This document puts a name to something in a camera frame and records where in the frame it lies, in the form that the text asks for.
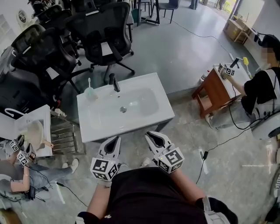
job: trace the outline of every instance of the white rectangular sink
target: white rectangular sink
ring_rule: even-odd
[[[120,92],[112,85],[95,89],[98,99],[94,102],[88,101],[84,93],[77,96],[84,143],[156,125],[175,116],[157,73],[120,81],[119,87]]]

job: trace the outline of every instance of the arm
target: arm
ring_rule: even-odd
[[[22,182],[11,182],[10,188],[12,192],[29,191],[30,181],[29,181],[29,169],[27,166],[24,166],[24,174],[23,174]]]
[[[244,90],[244,86],[240,85],[239,83],[237,83],[233,77],[229,76],[229,75],[224,75],[224,77],[230,81],[230,83],[241,93],[241,95],[246,96],[245,90]]]
[[[195,204],[199,198],[204,198],[206,196],[203,190],[183,174],[181,168],[171,173],[170,177],[191,204]]]
[[[14,165],[14,163],[16,162],[18,153],[19,153],[19,150],[16,151],[16,152],[14,152],[14,153],[7,159],[12,165]]]
[[[98,184],[87,212],[94,214],[97,218],[102,219],[107,211],[111,188]]]

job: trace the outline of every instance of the sink drain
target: sink drain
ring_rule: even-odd
[[[121,107],[119,110],[121,113],[125,113],[127,111],[127,109],[125,107]]]

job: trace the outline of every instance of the black hair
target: black hair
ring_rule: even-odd
[[[272,48],[277,61],[280,61],[280,41],[274,35],[267,34],[262,41],[258,41],[259,45],[264,48]]]

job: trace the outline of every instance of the sink basin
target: sink basin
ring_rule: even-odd
[[[98,99],[77,96],[82,141],[99,140],[172,119],[175,115],[156,73],[95,89]]]

